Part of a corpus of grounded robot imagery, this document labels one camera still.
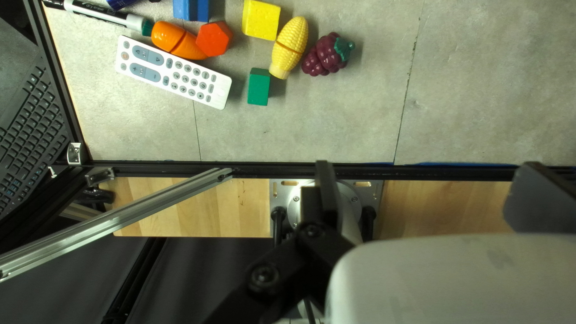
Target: screw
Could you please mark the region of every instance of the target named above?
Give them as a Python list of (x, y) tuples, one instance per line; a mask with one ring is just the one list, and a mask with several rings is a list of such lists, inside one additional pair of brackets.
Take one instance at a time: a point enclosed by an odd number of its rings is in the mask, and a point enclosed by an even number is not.
[(311, 238), (317, 238), (322, 234), (322, 229), (318, 225), (310, 224), (304, 228), (304, 233)]
[(264, 288), (274, 286), (279, 279), (280, 273), (275, 266), (270, 264), (259, 265), (254, 268), (250, 275), (251, 288), (259, 292)]

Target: yellow block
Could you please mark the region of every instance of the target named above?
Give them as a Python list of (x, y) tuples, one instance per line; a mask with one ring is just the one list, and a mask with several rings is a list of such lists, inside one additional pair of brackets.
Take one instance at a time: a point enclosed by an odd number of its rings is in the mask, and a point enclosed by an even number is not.
[(275, 40), (279, 18), (279, 6), (255, 0), (244, 0), (242, 32), (252, 37)]

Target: dry erase marker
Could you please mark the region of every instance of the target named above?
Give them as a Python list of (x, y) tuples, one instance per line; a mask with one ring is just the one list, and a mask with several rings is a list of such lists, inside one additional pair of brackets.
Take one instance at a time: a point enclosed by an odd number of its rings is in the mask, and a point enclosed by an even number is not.
[(80, 0), (42, 0), (46, 7), (66, 10), (82, 16), (102, 20), (118, 26), (141, 32), (144, 36), (150, 36), (154, 25), (144, 17), (131, 13), (117, 12), (110, 8), (94, 5)]

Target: gray table surface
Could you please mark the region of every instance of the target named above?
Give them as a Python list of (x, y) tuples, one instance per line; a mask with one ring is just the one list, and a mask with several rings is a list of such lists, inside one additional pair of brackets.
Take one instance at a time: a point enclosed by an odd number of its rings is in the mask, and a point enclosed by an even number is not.
[[(105, 3), (105, 0), (92, 0)], [(246, 103), (248, 73), (273, 42), (241, 33), (243, 1), (212, 0), (234, 32), (222, 56), (196, 61), (229, 75), (222, 111), (114, 71), (116, 42), (136, 32), (46, 9), (94, 159), (461, 161), (574, 165), (573, 17), (561, 0), (276, 0), (280, 26), (304, 16), (309, 46), (331, 31), (353, 40), (349, 66), (272, 78), (268, 106)], [(172, 2), (125, 11), (197, 32)]]

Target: blue block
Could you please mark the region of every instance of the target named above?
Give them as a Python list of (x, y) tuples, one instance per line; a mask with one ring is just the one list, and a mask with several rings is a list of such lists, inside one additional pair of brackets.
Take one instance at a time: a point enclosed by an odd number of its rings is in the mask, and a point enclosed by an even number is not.
[(210, 20), (210, 0), (173, 0), (174, 18), (188, 21)]

